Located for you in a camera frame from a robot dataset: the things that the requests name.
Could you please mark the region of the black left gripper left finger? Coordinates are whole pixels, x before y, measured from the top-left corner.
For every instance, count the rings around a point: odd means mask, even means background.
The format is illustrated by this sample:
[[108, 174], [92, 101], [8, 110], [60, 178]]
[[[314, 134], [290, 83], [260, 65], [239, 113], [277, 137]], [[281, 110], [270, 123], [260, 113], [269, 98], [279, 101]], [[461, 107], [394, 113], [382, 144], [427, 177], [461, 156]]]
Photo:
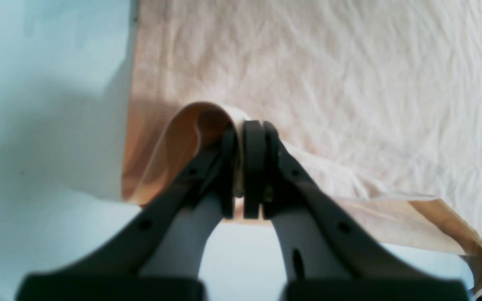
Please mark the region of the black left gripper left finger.
[[207, 240], [233, 217], [237, 136], [228, 125], [118, 234], [83, 259], [32, 273], [18, 301], [206, 301], [198, 278]]

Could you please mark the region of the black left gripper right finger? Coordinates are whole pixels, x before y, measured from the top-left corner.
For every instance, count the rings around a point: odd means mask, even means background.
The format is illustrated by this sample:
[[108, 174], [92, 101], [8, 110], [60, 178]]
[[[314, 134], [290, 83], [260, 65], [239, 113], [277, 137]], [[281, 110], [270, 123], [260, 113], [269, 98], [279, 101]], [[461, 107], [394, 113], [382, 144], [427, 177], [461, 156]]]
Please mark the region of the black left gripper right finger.
[[244, 218], [270, 220], [282, 250], [283, 301], [467, 301], [376, 242], [291, 156], [270, 122], [243, 124]]

